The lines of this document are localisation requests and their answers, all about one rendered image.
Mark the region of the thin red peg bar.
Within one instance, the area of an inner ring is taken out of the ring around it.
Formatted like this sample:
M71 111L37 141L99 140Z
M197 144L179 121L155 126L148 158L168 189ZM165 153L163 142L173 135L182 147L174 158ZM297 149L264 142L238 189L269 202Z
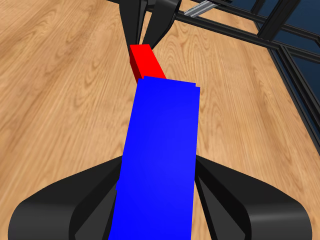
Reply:
M144 77L166 78L149 44L131 44L129 63L136 83Z

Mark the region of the blue hollow socket block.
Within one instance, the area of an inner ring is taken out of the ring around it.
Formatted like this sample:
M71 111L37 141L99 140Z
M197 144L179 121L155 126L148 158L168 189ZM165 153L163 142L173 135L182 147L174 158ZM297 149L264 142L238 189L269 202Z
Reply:
M200 88L138 81L108 240L191 240Z

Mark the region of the grey metal strut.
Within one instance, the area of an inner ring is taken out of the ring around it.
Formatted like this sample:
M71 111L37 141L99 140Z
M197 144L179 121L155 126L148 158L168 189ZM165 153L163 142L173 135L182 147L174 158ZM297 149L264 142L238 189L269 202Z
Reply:
M187 17L195 18L217 6L226 7L232 2L233 0L203 0L199 4L186 10L183 14Z

